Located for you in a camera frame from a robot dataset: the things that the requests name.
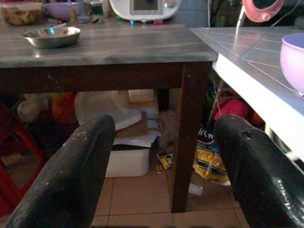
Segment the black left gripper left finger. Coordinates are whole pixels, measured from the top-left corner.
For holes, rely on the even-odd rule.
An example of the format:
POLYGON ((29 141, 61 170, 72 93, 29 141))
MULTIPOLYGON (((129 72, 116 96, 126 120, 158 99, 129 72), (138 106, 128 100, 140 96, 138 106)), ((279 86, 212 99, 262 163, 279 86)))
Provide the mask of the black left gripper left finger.
POLYGON ((78 127, 45 164, 5 227, 90 227, 115 135, 109 115, 78 127))

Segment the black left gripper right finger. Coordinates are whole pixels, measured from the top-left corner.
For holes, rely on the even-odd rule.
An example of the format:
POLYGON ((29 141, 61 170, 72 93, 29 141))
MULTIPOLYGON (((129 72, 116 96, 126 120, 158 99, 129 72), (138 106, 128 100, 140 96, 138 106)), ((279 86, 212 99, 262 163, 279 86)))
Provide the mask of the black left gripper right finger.
POLYGON ((304 226, 304 172, 262 130, 226 114, 214 125, 236 200, 252 228, 304 226))

